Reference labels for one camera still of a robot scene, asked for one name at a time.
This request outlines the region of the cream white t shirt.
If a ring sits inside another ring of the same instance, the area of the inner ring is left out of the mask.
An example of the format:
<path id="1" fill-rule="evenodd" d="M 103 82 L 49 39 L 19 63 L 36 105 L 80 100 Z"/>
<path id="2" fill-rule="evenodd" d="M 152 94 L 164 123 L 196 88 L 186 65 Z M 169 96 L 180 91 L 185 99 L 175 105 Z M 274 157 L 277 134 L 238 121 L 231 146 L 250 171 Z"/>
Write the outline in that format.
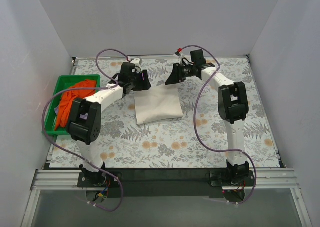
<path id="1" fill-rule="evenodd" d="M 183 117 L 176 85 L 159 85 L 134 93 L 135 116 L 138 125 Z"/>

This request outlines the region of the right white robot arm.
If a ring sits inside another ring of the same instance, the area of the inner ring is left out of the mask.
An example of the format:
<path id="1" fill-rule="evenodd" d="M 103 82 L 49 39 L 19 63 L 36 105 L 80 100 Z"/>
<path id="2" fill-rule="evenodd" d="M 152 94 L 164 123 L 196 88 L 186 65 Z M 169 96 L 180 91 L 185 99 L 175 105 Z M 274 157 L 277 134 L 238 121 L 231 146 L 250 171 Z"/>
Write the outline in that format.
<path id="1" fill-rule="evenodd" d="M 237 186 L 249 176 L 250 164 L 245 151 L 244 125 L 249 113 L 246 86 L 235 82 L 219 72 L 220 64 L 207 63 L 202 49 L 190 52 L 191 60 L 185 58 L 179 48 L 175 55 L 179 62 L 173 65 L 166 85 L 183 83 L 189 77 L 197 77 L 218 93 L 218 113 L 223 120 L 227 134 L 227 161 L 225 181 Z"/>

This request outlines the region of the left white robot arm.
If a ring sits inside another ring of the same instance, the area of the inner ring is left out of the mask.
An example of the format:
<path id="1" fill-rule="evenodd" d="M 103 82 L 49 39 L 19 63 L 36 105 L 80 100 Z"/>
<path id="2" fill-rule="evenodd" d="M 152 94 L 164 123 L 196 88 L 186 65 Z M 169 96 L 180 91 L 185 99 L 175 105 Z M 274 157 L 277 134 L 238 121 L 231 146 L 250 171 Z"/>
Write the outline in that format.
<path id="1" fill-rule="evenodd" d="M 113 76 L 106 89 L 86 98 L 77 97 L 72 102 L 66 131 L 76 142 L 81 156 L 85 158 L 84 164 L 79 166 L 84 178 L 95 187 L 103 186 L 107 180 L 106 174 L 99 170 L 105 168 L 98 153 L 102 112 L 131 91 L 147 91 L 151 88 L 148 72 L 141 69 L 141 62 L 140 58 L 124 62 L 120 72 Z"/>

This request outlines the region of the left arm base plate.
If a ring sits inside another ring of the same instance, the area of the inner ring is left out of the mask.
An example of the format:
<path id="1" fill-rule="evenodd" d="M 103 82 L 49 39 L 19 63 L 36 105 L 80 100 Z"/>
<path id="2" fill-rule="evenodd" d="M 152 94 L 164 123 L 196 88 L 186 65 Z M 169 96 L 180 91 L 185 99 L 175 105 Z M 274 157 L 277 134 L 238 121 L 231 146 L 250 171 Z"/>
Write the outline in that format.
<path id="1" fill-rule="evenodd" d="M 108 187 L 104 193 L 108 192 L 110 196 L 120 196 L 121 188 L 117 177 L 121 177 L 121 175 L 120 172 L 116 172 L 115 175 L 116 177 L 111 177 L 105 173 L 94 172 L 93 175 L 89 176 L 88 174 L 80 172 L 77 187 L 100 192 Z"/>

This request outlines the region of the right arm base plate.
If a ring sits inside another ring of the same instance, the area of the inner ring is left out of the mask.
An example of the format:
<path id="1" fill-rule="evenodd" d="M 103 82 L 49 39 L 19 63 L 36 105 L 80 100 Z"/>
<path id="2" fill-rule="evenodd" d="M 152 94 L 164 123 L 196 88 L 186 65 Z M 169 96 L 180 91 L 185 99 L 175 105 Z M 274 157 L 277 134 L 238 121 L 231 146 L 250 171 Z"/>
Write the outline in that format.
<path id="1" fill-rule="evenodd" d="M 254 184 L 254 174 L 252 171 L 249 172 L 249 176 L 243 180 L 230 180 L 227 174 L 222 170 L 210 170 L 204 176 L 205 180 L 211 187 L 252 187 Z"/>

